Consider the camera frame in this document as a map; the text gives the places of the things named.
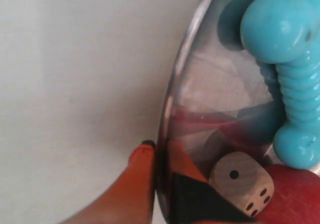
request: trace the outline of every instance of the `red object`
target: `red object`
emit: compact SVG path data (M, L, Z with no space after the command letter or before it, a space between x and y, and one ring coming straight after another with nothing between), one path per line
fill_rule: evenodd
M267 166L274 194L255 218L264 224L319 224L320 177L307 170L283 165Z

